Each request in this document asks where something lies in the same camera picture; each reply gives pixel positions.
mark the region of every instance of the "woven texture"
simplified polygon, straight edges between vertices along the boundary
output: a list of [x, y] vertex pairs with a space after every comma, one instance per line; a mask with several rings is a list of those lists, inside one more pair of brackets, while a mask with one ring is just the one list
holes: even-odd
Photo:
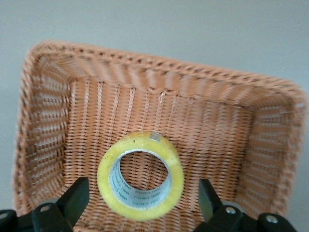
[[[284, 215], [300, 153], [306, 101], [274, 77], [84, 44], [44, 42], [22, 71], [14, 202], [25, 214], [89, 177], [90, 203], [75, 231], [192, 231], [201, 221], [198, 182], [222, 200]], [[135, 222], [112, 212], [97, 187], [105, 152], [132, 131], [157, 131], [177, 148], [182, 198], [167, 215]], [[125, 179], [152, 189], [160, 160], [124, 157]]]

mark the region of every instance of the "woven basket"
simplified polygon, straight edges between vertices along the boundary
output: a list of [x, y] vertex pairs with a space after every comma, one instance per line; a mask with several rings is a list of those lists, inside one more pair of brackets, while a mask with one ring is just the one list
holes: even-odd
[[[22, 71], [14, 203], [25, 214], [89, 177], [90, 203], [75, 231], [192, 231], [198, 181], [246, 213], [284, 215], [305, 121], [305, 94], [287, 80], [84, 44], [44, 42]], [[182, 198], [165, 216], [136, 222], [99, 194], [105, 152], [132, 131], [157, 131], [177, 148]], [[125, 179], [151, 189], [166, 176], [150, 155], [122, 160]]]

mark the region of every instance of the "gray wall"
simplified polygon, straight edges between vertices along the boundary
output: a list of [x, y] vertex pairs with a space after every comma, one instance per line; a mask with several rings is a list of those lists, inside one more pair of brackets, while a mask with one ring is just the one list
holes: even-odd
[[[67, 40], [290, 79], [309, 91], [309, 1], [0, 1], [0, 209], [12, 207], [20, 71], [45, 39]], [[309, 141], [288, 219], [308, 231]]]

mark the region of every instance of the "clamp jaw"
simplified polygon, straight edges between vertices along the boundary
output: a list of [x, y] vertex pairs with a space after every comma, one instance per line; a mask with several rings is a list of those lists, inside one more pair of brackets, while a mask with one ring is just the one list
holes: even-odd
[[255, 220], [234, 206], [223, 205], [207, 179], [199, 182], [198, 203], [204, 222], [193, 232], [296, 232], [280, 215], [263, 213]]
[[21, 217], [14, 210], [0, 210], [0, 231], [72, 232], [88, 203], [88, 178], [80, 177], [56, 203], [41, 204]]

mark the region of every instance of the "tape roll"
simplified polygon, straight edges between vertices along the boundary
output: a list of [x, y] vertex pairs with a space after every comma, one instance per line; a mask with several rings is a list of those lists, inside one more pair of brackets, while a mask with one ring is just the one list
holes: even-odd
[[[121, 158], [136, 151], [150, 153], [164, 163], [168, 176], [155, 189], [134, 188], [123, 178]], [[168, 213], [182, 195], [183, 182], [176, 148], [168, 139], [151, 131], [133, 132], [123, 137], [111, 146], [98, 167], [98, 188], [109, 208], [137, 221], [155, 219]]]

